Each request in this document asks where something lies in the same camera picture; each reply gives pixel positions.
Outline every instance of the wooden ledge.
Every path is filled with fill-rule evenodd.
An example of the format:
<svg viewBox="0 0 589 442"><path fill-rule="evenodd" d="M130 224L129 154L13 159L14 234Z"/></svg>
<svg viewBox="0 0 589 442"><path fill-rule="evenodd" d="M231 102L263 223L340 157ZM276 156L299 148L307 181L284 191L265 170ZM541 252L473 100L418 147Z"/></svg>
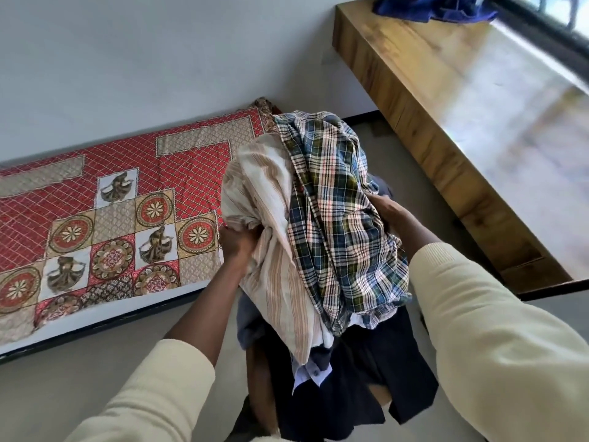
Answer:
<svg viewBox="0 0 589 442"><path fill-rule="evenodd" d="M336 7L333 46L505 283L589 278L589 96L488 23L372 2Z"/></svg>

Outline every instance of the pile of clothes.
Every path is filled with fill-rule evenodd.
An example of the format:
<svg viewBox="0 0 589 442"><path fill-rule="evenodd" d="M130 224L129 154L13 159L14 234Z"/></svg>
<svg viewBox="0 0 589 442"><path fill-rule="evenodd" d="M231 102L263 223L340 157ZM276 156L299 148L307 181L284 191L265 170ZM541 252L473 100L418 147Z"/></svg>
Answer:
<svg viewBox="0 0 589 442"><path fill-rule="evenodd" d="M240 285L240 345L263 348L283 438L341 440L384 423L371 384L387 387L389 412L404 423L431 405L438 383L403 306L401 241L366 196L392 192L337 116L273 120L274 132L239 148L221 190L228 226L264 228Z"/></svg>

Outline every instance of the window bar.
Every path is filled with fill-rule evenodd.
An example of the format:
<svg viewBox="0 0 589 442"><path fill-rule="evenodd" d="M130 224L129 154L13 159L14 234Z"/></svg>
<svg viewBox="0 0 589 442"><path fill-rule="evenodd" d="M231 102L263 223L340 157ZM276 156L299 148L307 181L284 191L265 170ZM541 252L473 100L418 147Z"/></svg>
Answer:
<svg viewBox="0 0 589 442"><path fill-rule="evenodd" d="M538 5L538 11L543 14L546 11L546 0L540 0L540 4Z"/></svg>
<svg viewBox="0 0 589 442"><path fill-rule="evenodd" d="M577 24L577 13L579 11L579 0L571 0L571 14L569 16L567 29L575 29Z"/></svg>

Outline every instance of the person's left hand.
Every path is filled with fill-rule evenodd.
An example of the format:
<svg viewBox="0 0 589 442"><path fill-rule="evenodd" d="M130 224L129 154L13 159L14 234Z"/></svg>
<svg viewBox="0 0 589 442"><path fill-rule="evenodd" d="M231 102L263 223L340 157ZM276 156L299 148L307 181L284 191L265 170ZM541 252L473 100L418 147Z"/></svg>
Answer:
<svg viewBox="0 0 589 442"><path fill-rule="evenodd" d="M256 249L262 229L259 226L253 230L236 231L226 226L219 227L219 243L223 248L225 262L237 263L246 269L247 263Z"/></svg>

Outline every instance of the white flower motif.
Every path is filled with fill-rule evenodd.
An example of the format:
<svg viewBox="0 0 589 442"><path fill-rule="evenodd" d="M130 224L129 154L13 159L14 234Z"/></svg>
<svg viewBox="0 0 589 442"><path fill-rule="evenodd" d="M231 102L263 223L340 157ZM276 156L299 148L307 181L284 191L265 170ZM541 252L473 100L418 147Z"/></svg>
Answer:
<svg viewBox="0 0 589 442"><path fill-rule="evenodd" d="M61 238L64 242L70 243L82 235L82 227L78 225L68 226L61 232Z"/></svg>
<svg viewBox="0 0 589 442"><path fill-rule="evenodd" d="M18 299L23 297L27 290L28 286L26 284L26 280L21 279L20 281L15 281L14 284L8 287L8 293L6 296L10 299Z"/></svg>
<svg viewBox="0 0 589 442"><path fill-rule="evenodd" d="M198 228L194 228L188 234L188 239L192 243L203 243L208 238L209 238L209 231L207 231L202 226L199 226Z"/></svg>
<svg viewBox="0 0 589 442"><path fill-rule="evenodd" d="M164 204L160 200L157 200L154 203L150 203L145 209L145 214L149 215L152 219L154 217L159 217L163 213Z"/></svg>

